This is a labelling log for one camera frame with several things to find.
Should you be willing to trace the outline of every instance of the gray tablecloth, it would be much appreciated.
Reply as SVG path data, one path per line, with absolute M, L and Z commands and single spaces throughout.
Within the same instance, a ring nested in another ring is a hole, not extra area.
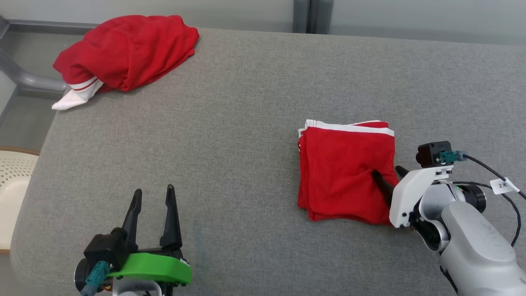
M 526 189 L 526 49 L 200 33 L 195 56 L 157 82 L 57 114 L 13 238 L 17 274 L 42 294 L 75 295 L 83 249 L 122 224 L 137 188 L 137 242 L 157 246 L 171 183 L 194 271 L 177 295 L 453 295 L 417 233 L 309 221 L 296 206 L 296 129 L 385 120 L 396 164 L 417 169 L 418 145 L 449 140 Z M 494 179 L 473 163 L 453 175 Z M 488 194 L 485 216 L 511 240 L 506 201 Z M 524 265 L 524 238 L 515 250 Z

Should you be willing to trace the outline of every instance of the red cloth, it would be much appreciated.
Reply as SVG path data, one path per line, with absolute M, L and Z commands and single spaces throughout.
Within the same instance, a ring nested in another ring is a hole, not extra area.
M 313 221 L 352 219 L 370 224 L 391 225 L 389 206 L 372 179 L 373 169 L 392 185 L 394 134 L 387 122 L 366 122 L 355 126 L 366 131 L 331 130 L 309 126 L 302 131 L 300 147 L 300 188 L 298 206 Z
M 154 82 L 194 54 L 196 28 L 180 16 L 128 15 L 110 19 L 62 51 L 53 68 L 67 84 L 94 76 L 101 91 L 131 91 Z

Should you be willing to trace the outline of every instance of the black cable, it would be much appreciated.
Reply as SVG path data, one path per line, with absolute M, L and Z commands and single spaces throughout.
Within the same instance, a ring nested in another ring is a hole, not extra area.
M 491 188 L 490 185 L 482 184 L 482 183 L 478 183 L 478 182 L 460 182 L 460 181 L 455 181 L 455 182 L 453 182 L 453 184 L 477 185 L 477 186 L 480 186 L 480 187 L 486 187 L 486 188 L 489 188 L 489 189 L 493 189 L 493 188 Z M 509 198 L 509 196 L 507 196 L 504 193 L 502 193 L 501 195 L 509 203 L 511 203 L 511 206 L 513 207 L 513 209 L 515 210 L 515 213 L 517 214 L 517 229 L 515 230 L 515 237 L 511 241 L 511 246 L 515 246 L 515 243 L 517 242 L 517 239 L 519 238 L 519 234 L 521 232 L 521 226 L 522 226 L 521 213 L 519 212 L 519 208 L 517 207 L 517 205 L 513 202 L 513 200 L 511 200 L 511 198 Z
M 501 174 L 499 174 L 496 170 L 490 168 L 487 164 L 485 164 L 485 163 L 481 162 L 480 160 L 476 159 L 475 157 L 471 157 L 471 156 L 469 156 L 469 155 L 467 155 L 467 154 L 463 154 L 462 157 L 464 157 L 464 158 L 466 158 L 466 159 L 469 159 L 469 160 L 471 160 L 471 161 L 473 161 L 473 162 L 476 162 L 477 164 L 483 166 L 486 170 L 492 172 L 495 176 L 499 177 L 501 180 L 506 181 L 506 178 L 504 178 L 504 176 L 502 176 Z M 520 196 L 522 196 L 523 199 L 526 200 L 526 194 L 524 194 L 524 193 L 522 192 L 522 190 L 519 190 L 517 193 L 518 193 Z

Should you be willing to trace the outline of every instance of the white tag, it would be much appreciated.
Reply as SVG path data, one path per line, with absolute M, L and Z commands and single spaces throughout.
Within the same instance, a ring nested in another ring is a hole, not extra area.
M 506 178 L 506 181 L 503 181 L 502 179 L 495 179 L 490 181 L 491 188 L 493 189 L 493 193 L 495 194 L 502 194 L 502 193 L 508 193 L 508 192 L 519 192 L 520 190 L 511 183 L 511 181 Z

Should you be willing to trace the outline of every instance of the beige basket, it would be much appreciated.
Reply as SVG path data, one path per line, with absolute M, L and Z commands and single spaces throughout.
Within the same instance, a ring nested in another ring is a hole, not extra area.
M 9 254 L 16 219 L 39 152 L 0 146 L 0 254 Z

